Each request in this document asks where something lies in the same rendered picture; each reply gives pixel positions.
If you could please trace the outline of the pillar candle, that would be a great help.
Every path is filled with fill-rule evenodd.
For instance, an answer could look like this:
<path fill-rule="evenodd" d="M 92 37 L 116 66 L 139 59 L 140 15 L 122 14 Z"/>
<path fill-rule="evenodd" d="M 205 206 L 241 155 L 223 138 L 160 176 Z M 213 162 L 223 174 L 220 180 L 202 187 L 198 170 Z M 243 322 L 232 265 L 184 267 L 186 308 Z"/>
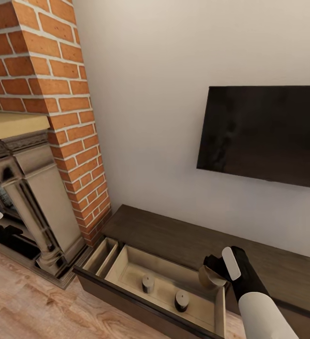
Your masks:
<path fill-rule="evenodd" d="M 154 277 L 152 274 L 147 273 L 142 278 L 142 287 L 145 293 L 151 293 L 154 290 Z"/>
<path fill-rule="evenodd" d="M 227 282 L 225 278 L 208 268 L 207 265 L 200 268 L 198 277 L 201 285 L 209 291 L 214 291 Z"/>
<path fill-rule="evenodd" d="M 179 290 L 175 295 L 175 307 L 179 312 L 185 312 L 189 303 L 188 293 L 184 290 Z"/>

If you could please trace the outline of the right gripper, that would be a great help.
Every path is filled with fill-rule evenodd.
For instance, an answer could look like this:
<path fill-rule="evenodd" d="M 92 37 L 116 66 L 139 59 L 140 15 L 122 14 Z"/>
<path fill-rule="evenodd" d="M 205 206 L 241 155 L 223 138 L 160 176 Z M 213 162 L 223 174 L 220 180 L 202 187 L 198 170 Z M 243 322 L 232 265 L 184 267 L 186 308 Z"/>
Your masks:
<path fill-rule="evenodd" d="M 225 272 L 222 271 L 222 269 L 219 266 L 219 260 L 220 258 L 215 257 L 214 255 L 210 255 L 209 257 L 205 257 L 204 258 L 204 262 L 203 265 L 207 265 L 208 268 L 210 268 L 211 270 L 213 270 L 214 272 L 218 273 L 220 276 L 222 276 L 223 278 L 225 278 L 227 281 L 231 281 L 230 277 L 229 277 L 229 273 L 227 272 L 227 274 Z"/>

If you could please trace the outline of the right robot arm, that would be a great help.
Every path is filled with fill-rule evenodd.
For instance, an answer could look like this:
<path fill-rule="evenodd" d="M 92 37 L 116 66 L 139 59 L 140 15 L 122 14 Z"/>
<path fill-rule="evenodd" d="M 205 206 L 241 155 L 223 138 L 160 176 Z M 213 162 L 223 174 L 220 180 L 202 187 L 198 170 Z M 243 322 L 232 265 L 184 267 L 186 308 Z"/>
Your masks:
<path fill-rule="evenodd" d="M 246 253 L 237 246 L 227 246 L 221 256 L 205 257 L 203 265 L 231 282 L 246 339 L 299 339 L 249 263 Z"/>

